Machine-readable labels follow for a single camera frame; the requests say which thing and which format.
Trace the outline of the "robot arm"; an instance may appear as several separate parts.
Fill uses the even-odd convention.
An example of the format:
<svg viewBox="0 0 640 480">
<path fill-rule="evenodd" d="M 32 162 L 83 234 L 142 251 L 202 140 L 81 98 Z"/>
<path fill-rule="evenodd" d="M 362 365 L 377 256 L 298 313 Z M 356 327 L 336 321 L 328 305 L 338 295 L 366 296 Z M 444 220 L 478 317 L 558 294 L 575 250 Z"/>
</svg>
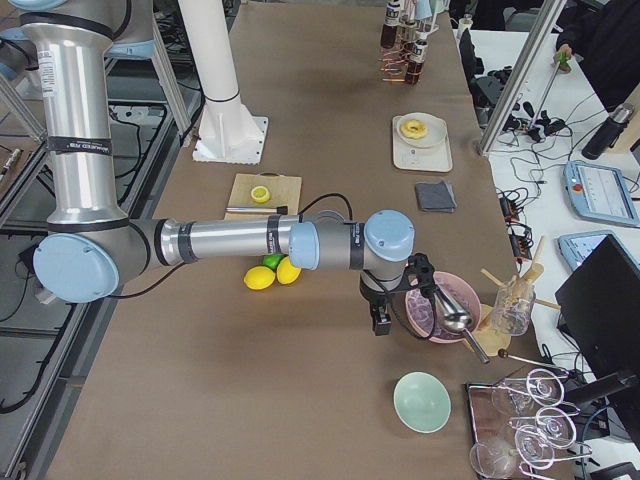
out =
<svg viewBox="0 0 640 480">
<path fill-rule="evenodd" d="M 154 54 L 152 4 L 21 1 L 18 8 L 36 48 L 54 173 L 56 207 L 34 254 L 46 289 L 87 303 L 159 266 L 285 254 L 303 269 L 358 271 L 374 332 L 389 331 L 387 307 L 410 288 L 417 262 L 414 226 L 404 214 L 382 210 L 363 223 L 330 212 L 190 223 L 131 219 L 117 201 L 104 61 Z"/>
</svg>

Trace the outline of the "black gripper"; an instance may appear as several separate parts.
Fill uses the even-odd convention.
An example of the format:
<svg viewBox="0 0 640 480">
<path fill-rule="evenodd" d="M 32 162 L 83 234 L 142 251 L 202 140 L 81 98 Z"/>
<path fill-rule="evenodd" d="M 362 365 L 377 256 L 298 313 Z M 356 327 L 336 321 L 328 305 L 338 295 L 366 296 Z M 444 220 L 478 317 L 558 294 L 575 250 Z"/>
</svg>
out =
<svg viewBox="0 0 640 480">
<path fill-rule="evenodd" d="M 391 318 L 388 313 L 390 303 L 386 287 L 371 274 L 361 274 L 360 293 L 369 304 L 372 330 L 376 336 L 388 335 L 391 331 Z"/>
</svg>

